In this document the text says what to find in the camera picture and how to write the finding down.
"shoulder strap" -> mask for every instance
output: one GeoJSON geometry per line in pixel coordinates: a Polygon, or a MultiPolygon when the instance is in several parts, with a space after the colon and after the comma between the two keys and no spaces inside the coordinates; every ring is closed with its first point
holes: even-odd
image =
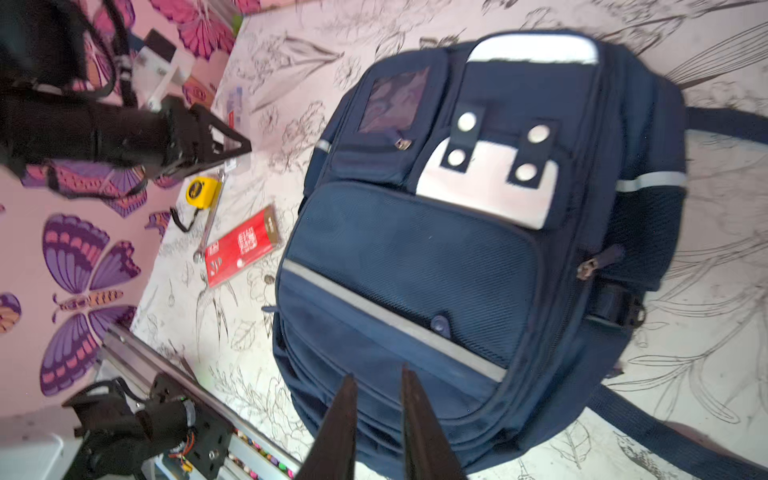
{"type": "Polygon", "coordinates": [[[694,442],[600,385],[587,406],[646,449],[701,480],[767,480],[768,471],[694,442]]]}
{"type": "Polygon", "coordinates": [[[768,118],[732,108],[685,109],[687,124],[691,130],[709,131],[743,140],[768,144],[768,118]]]}

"mesh side pocket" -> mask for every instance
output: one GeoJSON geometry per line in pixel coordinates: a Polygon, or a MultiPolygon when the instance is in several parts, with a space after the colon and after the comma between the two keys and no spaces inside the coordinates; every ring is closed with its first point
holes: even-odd
{"type": "Polygon", "coordinates": [[[600,275],[642,290],[659,290],[677,245],[684,198],[681,187],[649,187],[618,194],[605,245],[618,243],[627,254],[600,275]]]}

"white table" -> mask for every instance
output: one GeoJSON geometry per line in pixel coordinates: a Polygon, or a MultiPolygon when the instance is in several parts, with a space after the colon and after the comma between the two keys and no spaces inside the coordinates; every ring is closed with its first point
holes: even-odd
{"type": "MultiPolygon", "coordinates": [[[[567,26],[628,43],[655,71],[685,84],[690,104],[768,114],[766,19],[768,3],[718,0],[326,0],[249,18],[220,97],[235,84],[249,92],[253,163],[228,183],[211,238],[269,203],[287,238],[315,140],[343,92],[379,57],[493,31],[567,26]]],[[[625,373],[609,383],[656,417],[766,464],[768,149],[702,133],[690,133],[688,147],[677,257],[661,291],[647,298],[647,322],[622,357],[625,373]]],[[[280,379],[271,318],[261,311],[274,302],[281,252],[204,292],[192,263],[201,229],[169,229],[133,330],[164,355],[186,357],[204,386],[302,458],[312,438],[280,379]]],[[[357,472],[377,476],[360,464],[357,472]]],[[[690,475],[588,410],[522,459],[472,477],[690,475]]]]}

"red box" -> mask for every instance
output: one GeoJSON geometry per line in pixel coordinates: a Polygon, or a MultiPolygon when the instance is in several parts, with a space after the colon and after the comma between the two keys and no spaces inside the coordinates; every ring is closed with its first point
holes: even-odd
{"type": "Polygon", "coordinates": [[[205,249],[208,286],[226,282],[274,250],[278,241],[275,210],[269,205],[205,249]]]}

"zipper pull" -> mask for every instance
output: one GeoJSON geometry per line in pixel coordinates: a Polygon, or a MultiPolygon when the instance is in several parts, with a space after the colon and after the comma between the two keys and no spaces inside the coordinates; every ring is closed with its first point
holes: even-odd
{"type": "Polygon", "coordinates": [[[613,244],[602,252],[596,254],[591,259],[583,262],[576,270],[576,278],[579,280],[589,280],[594,275],[595,270],[605,268],[608,265],[619,263],[624,259],[624,247],[613,244]]]}
{"type": "Polygon", "coordinates": [[[397,148],[398,150],[408,150],[408,148],[413,143],[412,141],[406,140],[405,138],[403,138],[400,131],[395,128],[391,128],[391,127],[387,128],[386,130],[384,130],[384,135],[386,135],[388,139],[394,142],[395,148],[397,148]]]}

